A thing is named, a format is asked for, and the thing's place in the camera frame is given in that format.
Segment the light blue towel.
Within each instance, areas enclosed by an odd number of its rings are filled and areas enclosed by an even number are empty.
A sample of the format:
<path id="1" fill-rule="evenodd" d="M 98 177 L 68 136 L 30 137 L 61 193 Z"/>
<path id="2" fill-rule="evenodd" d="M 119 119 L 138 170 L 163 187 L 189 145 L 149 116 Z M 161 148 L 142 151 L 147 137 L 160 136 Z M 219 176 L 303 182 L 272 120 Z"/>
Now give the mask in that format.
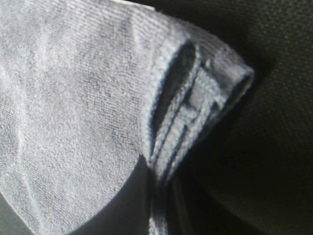
<path id="1" fill-rule="evenodd" d="M 103 209 L 166 235 L 167 188 L 254 70 L 215 35 L 124 0 L 0 3 L 0 192 L 35 235 Z"/>

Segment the black fabric table mat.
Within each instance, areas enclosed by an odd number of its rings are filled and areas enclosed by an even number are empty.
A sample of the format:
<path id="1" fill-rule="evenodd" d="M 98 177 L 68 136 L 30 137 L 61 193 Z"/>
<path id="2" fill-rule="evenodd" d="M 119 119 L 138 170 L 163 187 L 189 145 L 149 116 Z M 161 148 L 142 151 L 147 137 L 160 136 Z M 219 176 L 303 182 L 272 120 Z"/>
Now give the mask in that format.
<path id="1" fill-rule="evenodd" d="M 255 70 L 245 97 L 177 172 L 169 234 L 312 234 L 312 1 L 145 4 L 217 35 Z"/>

